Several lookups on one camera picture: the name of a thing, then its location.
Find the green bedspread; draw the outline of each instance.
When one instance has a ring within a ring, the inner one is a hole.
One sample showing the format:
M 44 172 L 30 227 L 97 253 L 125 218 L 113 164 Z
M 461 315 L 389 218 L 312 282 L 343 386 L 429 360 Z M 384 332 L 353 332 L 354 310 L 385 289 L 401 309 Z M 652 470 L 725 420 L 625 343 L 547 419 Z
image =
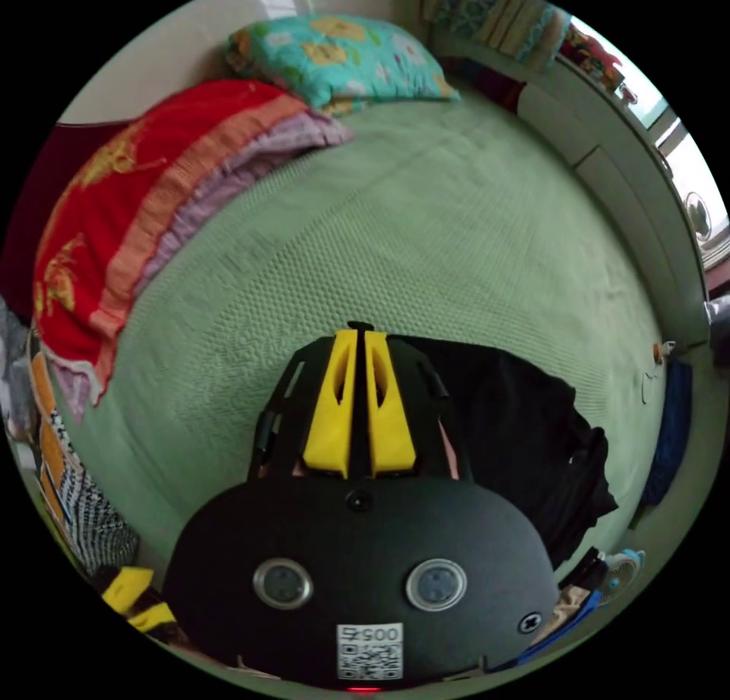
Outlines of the green bedspread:
M 80 426 L 62 407 L 82 461 L 166 560 L 192 513 L 244 479 L 291 354 L 357 319 L 501 347 L 573 385 L 608 435 L 620 505 L 579 553 L 612 549 L 649 471 L 664 387 L 642 405 L 659 328 L 601 209 L 517 118 L 469 90 L 346 123 L 353 143 L 239 196 L 145 290 L 99 407 Z

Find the turquoise floral pillow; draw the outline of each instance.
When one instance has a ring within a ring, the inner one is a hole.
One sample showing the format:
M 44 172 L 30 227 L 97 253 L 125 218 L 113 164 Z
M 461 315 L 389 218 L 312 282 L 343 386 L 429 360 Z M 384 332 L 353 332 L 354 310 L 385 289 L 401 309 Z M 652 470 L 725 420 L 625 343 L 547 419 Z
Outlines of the turquoise floral pillow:
M 229 37 L 226 60 L 245 78 L 342 114 L 367 102 L 458 100 L 443 69 L 403 29 L 355 16 L 291 16 L 244 27 Z

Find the sticker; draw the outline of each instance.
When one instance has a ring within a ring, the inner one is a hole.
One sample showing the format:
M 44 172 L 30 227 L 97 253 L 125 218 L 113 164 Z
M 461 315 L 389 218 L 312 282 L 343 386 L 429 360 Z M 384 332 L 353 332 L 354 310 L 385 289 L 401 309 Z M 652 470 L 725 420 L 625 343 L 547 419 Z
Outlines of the sticker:
M 402 679 L 402 624 L 338 624 L 338 679 Z

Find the red blanket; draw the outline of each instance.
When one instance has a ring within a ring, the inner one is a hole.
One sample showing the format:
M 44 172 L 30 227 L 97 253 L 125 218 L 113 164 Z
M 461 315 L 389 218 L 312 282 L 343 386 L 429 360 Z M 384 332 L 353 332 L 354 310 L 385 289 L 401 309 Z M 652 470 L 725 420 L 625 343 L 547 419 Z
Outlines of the red blanket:
M 100 148 L 68 185 L 40 241 L 34 320 L 51 360 L 99 401 L 135 285 L 176 211 L 211 172 L 307 110 L 254 81 L 215 81 L 165 100 Z

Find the dark red cushion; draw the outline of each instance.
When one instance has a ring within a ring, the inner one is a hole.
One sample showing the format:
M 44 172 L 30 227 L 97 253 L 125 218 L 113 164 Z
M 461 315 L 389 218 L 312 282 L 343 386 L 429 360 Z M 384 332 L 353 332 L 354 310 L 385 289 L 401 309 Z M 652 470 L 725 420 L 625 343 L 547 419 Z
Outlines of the dark red cushion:
M 53 206 L 81 166 L 129 122 L 56 125 L 30 169 L 0 253 L 0 295 L 25 321 L 33 316 L 33 263 Z

